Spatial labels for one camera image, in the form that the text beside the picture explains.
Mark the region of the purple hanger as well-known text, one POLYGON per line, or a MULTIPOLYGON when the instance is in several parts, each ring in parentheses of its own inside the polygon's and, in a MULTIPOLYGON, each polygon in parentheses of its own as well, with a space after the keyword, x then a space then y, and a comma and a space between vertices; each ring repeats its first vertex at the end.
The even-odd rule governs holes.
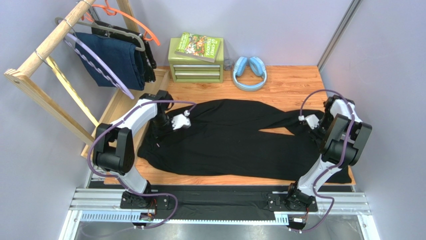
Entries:
POLYGON ((64 38, 63 41, 68 46, 70 46, 75 51, 75 53, 83 59, 84 62, 86 62, 90 67, 92 67, 104 79, 109 81, 114 87, 121 90, 131 100, 135 99, 135 96, 130 92, 130 90, 126 87, 126 85, 120 80, 120 78, 110 69, 110 67, 92 49, 90 49, 78 37, 74 36, 71 33, 67 33, 65 36, 73 40, 77 46, 80 46, 83 50, 85 50, 94 59, 94 61, 99 66, 101 66, 101 68, 99 68, 94 62, 92 62, 81 51, 79 51, 76 46, 73 46, 72 43, 70 43, 66 38, 64 38))

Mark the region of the black trousers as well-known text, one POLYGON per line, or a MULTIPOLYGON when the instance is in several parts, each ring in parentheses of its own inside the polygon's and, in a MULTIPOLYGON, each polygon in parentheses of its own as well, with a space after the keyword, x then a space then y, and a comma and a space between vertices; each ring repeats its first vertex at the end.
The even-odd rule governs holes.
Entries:
POLYGON ((190 176, 298 180, 319 158, 299 111, 218 99, 190 111, 189 128, 161 135, 151 123, 137 155, 156 169, 190 176))

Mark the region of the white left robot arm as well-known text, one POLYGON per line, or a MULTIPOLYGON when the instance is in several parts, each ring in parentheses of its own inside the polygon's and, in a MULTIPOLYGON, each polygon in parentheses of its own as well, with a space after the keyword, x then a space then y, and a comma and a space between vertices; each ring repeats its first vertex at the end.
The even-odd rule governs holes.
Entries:
POLYGON ((112 173, 128 192, 145 201, 150 198, 151 184, 134 166, 134 135, 148 122, 152 122, 156 136, 172 132, 172 120, 166 114, 174 105, 172 101, 173 97, 166 90, 145 93, 122 117, 96 128, 98 141, 92 148, 92 163, 112 173))

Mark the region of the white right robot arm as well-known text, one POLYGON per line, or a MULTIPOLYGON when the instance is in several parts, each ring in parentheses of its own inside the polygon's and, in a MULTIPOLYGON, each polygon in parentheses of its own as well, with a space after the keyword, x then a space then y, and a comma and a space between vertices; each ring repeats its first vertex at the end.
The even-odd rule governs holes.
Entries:
POLYGON ((293 210, 305 209, 316 201, 316 189, 332 175, 355 165, 372 133, 373 127, 355 112, 352 100, 335 94, 324 102, 324 115, 299 114, 300 122, 310 128, 319 143, 319 157, 310 170, 288 188, 286 205, 293 210))

